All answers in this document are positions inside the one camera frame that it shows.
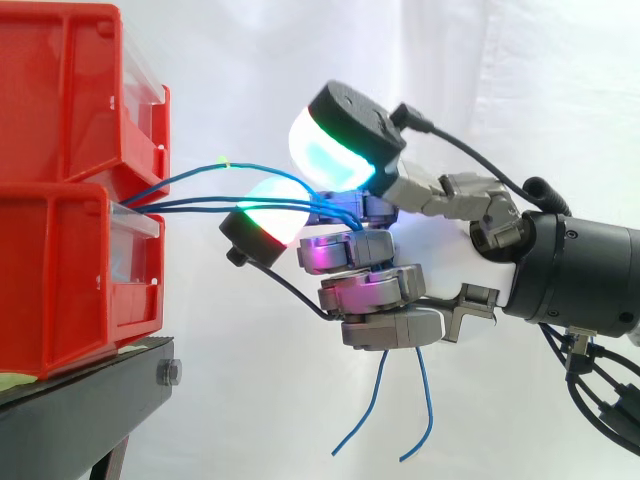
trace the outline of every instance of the screw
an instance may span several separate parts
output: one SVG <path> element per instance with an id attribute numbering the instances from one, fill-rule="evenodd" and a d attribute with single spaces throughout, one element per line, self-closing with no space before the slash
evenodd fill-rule
<path id="1" fill-rule="evenodd" d="M 163 360 L 158 369 L 158 380 L 161 385 L 175 387 L 182 379 L 182 362 L 178 359 Z"/>

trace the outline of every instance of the blue wire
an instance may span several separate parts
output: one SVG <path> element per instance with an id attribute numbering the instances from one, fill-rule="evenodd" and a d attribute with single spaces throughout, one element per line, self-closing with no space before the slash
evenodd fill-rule
<path id="1" fill-rule="evenodd" d="M 353 225 L 356 228 L 354 230 L 362 230 L 362 223 L 360 223 L 360 219 L 349 210 L 345 210 L 340 207 L 333 206 L 327 202 L 325 203 L 317 203 L 317 202 L 309 202 L 307 200 L 296 200 L 289 198 L 269 198 L 269 197 L 226 197 L 226 196 L 214 196 L 214 197 L 192 197 L 192 198 L 183 198 L 180 200 L 171 200 L 167 202 L 158 202 L 152 203 L 150 205 L 143 205 L 141 207 L 134 208 L 135 211 L 139 213 L 145 213 L 149 210 L 155 208 L 164 208 L 164 207 L 172 207 L 175 205 L 187 205 L 191 203 L 205 203 L 205 202 L 262 202 L 262 203 L 291 203 L 294 205 L 305 205 L 308 207 L 315 207 L 320 209 L 327 209 L 331 211 L 335 211 L 337 213 L 341 213 L 344 215 L 348 215 L 353 219 Z"/>
<path id="2" fill-rule="evenodd" d="M 351 430 L 346 437 L 344 437 L 344 440 L 342 440 L 336 448 L 333 449 L 333 452 L 331 452 L 331 455 L 333 455 L 334 457 L 342 449 L 342 447 L 344 447 L 347 444 L 347 442 L 351 440 L 351 437 L 353 437 L 356 433 L 358 433 L 358 430 L 360 430 L 360 427 L 362 427 L 364 422 L 366 422 L 367 418 L 369 418 L 369 415 L 371 414 L 371 411 L 373 410 L 373 407 L 376 404 L 376 399 L 378 398 L 378 389 L 380 388 L 380 379 L 382 378 L 382 369 L 384 368 L 384 362 L 387 360 L 388 354 L 389 354 L 389 350 L 385 350 L 384 353 L 382 354 L 382 358 L 380 359 L 380 365 L 378 366 L 378 377 L 376 378 L 376 384 L 373 387 L 373 395 L 371 396 L 371 402 L 369 403 L 369 408 L 367 408 L 367 411 L 364 412 L 364 415 L 362 416 L 358 424 L 355 426 L 355 428 Z"/>
<path id="3" fill-rule="evenodd" d="M 122 202 L 122 205 L 125 205 L 125 206 L 130 205 L 131 203 L 137 202 L 138 200 L 146 197 L 147 195 L 150 195 L 151 193 L 160 190 L 165 185 L 169 185 L 170 183 L 177 182 L 177 181 L 182 180 L 184 178 L 192 177 L 193 175 L 197 175 L 198 173 L 209 172 L 211 170 L 220 170 L 220 169 L 229 168 L 229 167 L 231 167 L 231 168 L 249 168 L 249 169 L 253 169 L 253 170 L 260 170 L 261 172 L 273 173 L 274 175 L 280 175 L 282 177 L 285 177 L 285 178 L 288 178 L 290 180 L 293 180 L 294 182 L 298 182 L 316 200 L 318 200 L 320 202 L 322 202 L 322 200 L 323 200 L 323 198 L 320 195 L 318 195 L 318 193 L 316 193 L 316 191 L 313 188 L 311 188 L 309 185 L 307 185 L 305 182 L 303 182 L 299 178 L 295 177 L 294 175 L 291 175 L 290 173 L 284 172 L 282 170 L 278 170 L 276 168 L 271 168 L 271 167 L 264 167 L 262 165 L 255 165 L 253 163 L 228 163 L 228 164 L 227 163 L 218 163 L 218 164 L 215 164 L 215 165 L 205 165 L 204 167 L 194 168 L 193 170 L 189 170 L 188 172 L 181 173 L 180 175 L 176 175 L 174 177 L 167 178 L 166 180 L 163 180 L 163 181 L 157 183 L 153 187 L 147 188 L 146 190 L 140 192 L 139 194 L 134 195 L 131 198 L 128 198 L 127 200 Z"/>
<path id="4" fill-rule="evenodd" d="M 178 208 L 156 208 L 145 210 L 144 213 L 230 213 L 242 212 L 243 210 L 293 210 L 297 212 L 315 213 L 316 215 L 325 215 L 331 218 L 337 218 L 350 228 L 357 230 L 357 226 L 351 225 L 351 219 L 326 210 L 320 210 L 311 207 L 303 207 L 297 205 L 250 205 L 247 207 L 178 207 Z"/>
<path id="5" fill-rule="evenodd" d="M 420 441 L 416 444 L 416 446 L 400 457 L 400 462 L 404 462 L 407 458 L 409 458 L 411 455 L 413 455 L 418 450 L 420 450 L 420 448 L 422 448 L 422 445 L 424 445 L 424 442 L 426 442 L 427 438 L 429 438 L 429 435 L 431 434 L 431 430 L 433 429 L 433 407 L 431 405 L 431 394 L 429 393 L 429 380 L 427 380 L 427 371 L 424 368 L 424 360 L 422 359 L 422 352 L 420 351 L 420 347 L 416 348 L 416 353 L 418 354 L 418 362 L 420 362 L 420 372 L 422 373 L 422 384 L 424 385 L 424 396 L 427 399 L 427 410 L 429 411 L 429 425 L 427 426 L 427 431 L 424 432 L 424 435 L 422 436 Z"/>

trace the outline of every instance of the white fabric background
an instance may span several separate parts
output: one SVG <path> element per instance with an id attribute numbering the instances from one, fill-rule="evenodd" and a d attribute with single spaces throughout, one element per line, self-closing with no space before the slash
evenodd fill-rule
<path id="1" fill-rule="evenodd" d="M 221 154 L 291 168 L 291 121 L 336 78 L 389 108 L 414 104 L 519 182 L 553 179 L 577 216 L 640 228 L 632 2 L 119 3 L 172 90 L 173 173 Z M 407 156 L 435 174 L 477 169 L 435 139 L 411 141 Z M 172 196 L 244 194 L 259 178 L 203 175 Z M 162 333 L 176 336 L 183 382 L 132 434 L 123 479 L 638 478 L 637 459 L 575 409 L 538 329 L 504 316 L 423 350 L 435 426 L 419 455 L 397 460 L 427 423 L 415 353 L 399 351 L 368 423 L 332 458 L 369 402 L 379 354 L 344 347 L 337 324 L 233 267 L 220 221 L 168 219 Z M 314 295 L 318 279 L 293 253 L 276 270 Z M 640 361 L 626 338 L 605 344 Z"/>

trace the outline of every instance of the red plastic drawer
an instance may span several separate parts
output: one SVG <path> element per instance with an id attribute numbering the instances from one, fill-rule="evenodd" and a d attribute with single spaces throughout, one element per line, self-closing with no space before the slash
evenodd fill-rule
<path id="1" fill-rule="evenodd" d="M 160 217 L 99 185 L 0 184 L 0 225 L 0 372 L 46 378 L 162 327 Z"/>
<path id="2" fill-rule="evenodd" d="M 0 2 L 0 182 L 122 201 L 169 176 L 169 91 L 125 37 L 112 5 Z"/>

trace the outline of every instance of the robotic hand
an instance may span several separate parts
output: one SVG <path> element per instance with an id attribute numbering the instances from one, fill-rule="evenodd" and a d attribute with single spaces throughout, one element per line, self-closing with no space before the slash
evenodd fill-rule
<path id="1" fill-rule="evenodd" d="M 401 159 L 405 128 L 442 138 L 493 176 L 433 177 Z M 389 350 L 455 343 L 465 315 L 491 319 L 499 307 L 540 324 L 565 364 L 581 412 L 640 455 L 640 391 L 612 383 L 620 400 L 609 406 L 580 378 L 602 371 L 599 356 L 640 375 L 635 364 L 589 341 L 628 334 L 640 346 L 640 231 L 573 218 L 543 179 L 531 178 L 521 188 L 413 108 L 401 104 L 389 114 L 338 82 L 329 82 L 303 110 L 289 141 L 300 170 L 327 190 L 324 201 L 368 224 L 305 238 L 298 248 L 307 273 L 331 275 L 320 282 L 320 307 L 323 318 L 342 321 L 345 345 Z M 540 211 L 521 214 L 507 188 Z M 221 226 L 235 245 L 230 258 L 236 264 L 255 259 L 253 246 L 238 248 L 230 223 Z M 319 212 L 307 225 L 331 223 L 339 221 Z M 597 399 L 600 419 L 576 385 Z"/>

